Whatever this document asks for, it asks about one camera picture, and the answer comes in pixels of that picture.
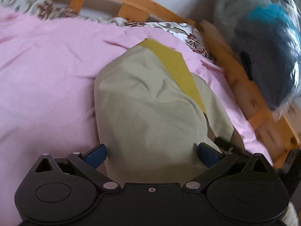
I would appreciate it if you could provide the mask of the beige olive brown hooded jacket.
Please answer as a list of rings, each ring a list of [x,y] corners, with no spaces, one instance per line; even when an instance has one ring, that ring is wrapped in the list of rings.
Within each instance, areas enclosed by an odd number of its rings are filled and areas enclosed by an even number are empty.
[[[94,82],[108,176],[124,183],[185,183],[206,170],[197,148],[231,141],[224,107],[180,52],[150,38],[103,68]]]

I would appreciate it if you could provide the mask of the wooden bed frame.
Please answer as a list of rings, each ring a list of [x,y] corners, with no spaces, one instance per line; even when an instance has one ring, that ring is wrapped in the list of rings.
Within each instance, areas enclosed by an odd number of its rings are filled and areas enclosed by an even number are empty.
[[[292,151],[300,147],[300,108],[293,103],[281,118],[273,117],[258,87],[247,78],[228,44],[211,23],[183,19],[152,0],[91,1],[100,5],[106,1],[121,2],[118,16],[127,26],[146,26],[151,15],[160,19],[162,24],[175,22],[192,26],[201,34],[204,48],[223,71],[224,91],[231,98],[234,112],[248,120],[257,139],[268,149],[274,166],[281,168]],[[80,18],[84,3],[85,0],[1,0],[2,6],[40,19]]]

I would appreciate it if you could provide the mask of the pink bed sheet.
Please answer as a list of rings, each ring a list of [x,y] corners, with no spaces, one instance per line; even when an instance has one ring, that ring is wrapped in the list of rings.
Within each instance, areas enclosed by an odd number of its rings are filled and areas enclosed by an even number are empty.
[[[157,27],[78,18],[44,21],[1,7],[1,225],[20,223],[14,194],[40,154],[64,157],[99,144],[94,80],[146,38],[180,52],[222,103],[245,148],[270,158],[235,104],[222,69],[182,38]]]

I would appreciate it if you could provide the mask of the floral patterned quilt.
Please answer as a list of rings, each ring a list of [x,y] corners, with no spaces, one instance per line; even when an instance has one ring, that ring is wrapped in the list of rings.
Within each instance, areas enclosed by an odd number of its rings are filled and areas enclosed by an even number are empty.
[[[199,31],[192,25],[177,22],[129,22],[122,17],[101,18],[87,16],[76,12],[66,6],[54,3],[53,0],[1,0],[1,5],[11,8],[15,12],[27,13],[41,20],[77,18],[98,24],[114,24],[118,27],[153,27],[162,29],[183,41],[193,52],[211,59],[203,45],[203,39]]]

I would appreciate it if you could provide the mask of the plastic bag of clothes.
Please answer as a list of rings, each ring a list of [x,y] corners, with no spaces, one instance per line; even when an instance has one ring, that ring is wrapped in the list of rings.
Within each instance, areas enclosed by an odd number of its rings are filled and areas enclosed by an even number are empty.
[[[214,26],[275,118],[300,96],[300,10],[294,0],[215,0]]]

